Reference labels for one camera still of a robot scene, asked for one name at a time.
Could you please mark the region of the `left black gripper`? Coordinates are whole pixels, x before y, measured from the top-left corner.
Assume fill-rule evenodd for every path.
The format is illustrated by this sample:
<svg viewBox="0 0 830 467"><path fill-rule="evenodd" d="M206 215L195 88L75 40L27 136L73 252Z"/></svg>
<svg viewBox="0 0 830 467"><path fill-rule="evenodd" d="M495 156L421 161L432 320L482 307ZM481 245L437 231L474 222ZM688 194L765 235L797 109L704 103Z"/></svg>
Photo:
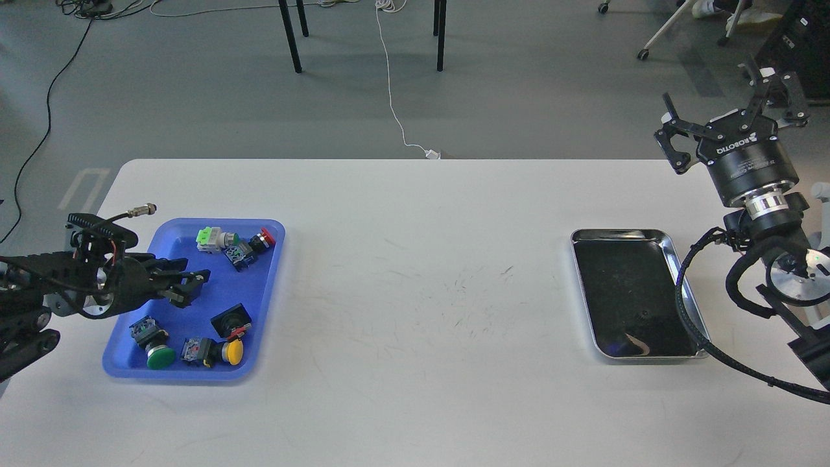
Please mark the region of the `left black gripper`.
<svg viewBox="0 0 830 467"><path fill-rule="evenodd" d="M119 274L112 286L112 298L106 300L97 317L127 313L161 296L175 307L189 307L209 281L211 270L187 272L188 265L189 258L186 257L164 258L154 254L125 256L117 268Z"/></svg>

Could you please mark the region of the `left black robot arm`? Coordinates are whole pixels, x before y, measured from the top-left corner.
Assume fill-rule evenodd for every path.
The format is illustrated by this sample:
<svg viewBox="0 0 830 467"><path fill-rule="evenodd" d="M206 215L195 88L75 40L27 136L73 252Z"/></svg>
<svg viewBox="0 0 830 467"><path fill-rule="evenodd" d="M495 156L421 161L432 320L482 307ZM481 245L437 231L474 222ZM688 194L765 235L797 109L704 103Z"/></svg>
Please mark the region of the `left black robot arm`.
<svg viewBox="0 0 830 467"><path fill-rule="evenodd" d="M118 225L155 212L148 203L109 219L71 213L64 251L2 257L3 381L56 348L60 332L48 326L53 315L100 320L150 300L166 298L184 308L198 298L208 269L189 272L187 258L133 252L137 235Z"/></svg>

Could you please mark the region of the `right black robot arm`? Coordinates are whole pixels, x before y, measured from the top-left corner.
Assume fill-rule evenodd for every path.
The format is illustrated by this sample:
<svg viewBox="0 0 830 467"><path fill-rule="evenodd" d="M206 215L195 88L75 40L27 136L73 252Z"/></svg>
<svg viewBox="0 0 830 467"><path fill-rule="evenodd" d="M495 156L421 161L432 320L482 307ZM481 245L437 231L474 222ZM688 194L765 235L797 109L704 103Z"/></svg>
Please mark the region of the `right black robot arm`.
<svg viewBox="0 0 830 467"><path fill-rule="evenodd" d="M676 305L696 345L721 363L770 387L827 404L828 325L803 323L794 308L828 302L828 230L816 237L804 233L801 222L809 204L794 191L800 178L778 136L783 128L807 124L807 101L794 71L760 68L753 58L744 67L753 88L747 106L704 124L682 119L670 95L663 95L667 112L654 137L667 161L676 174L685 174L696 163L705 165L718 198L730 209L723 227L704 233L682 261L674 285ZM739 363L691 322L682 299L685 273L710 243L724 243L741 254L724 280L730 300L758 317L780 317L796 334L789 348L821 389Z"/></svg>

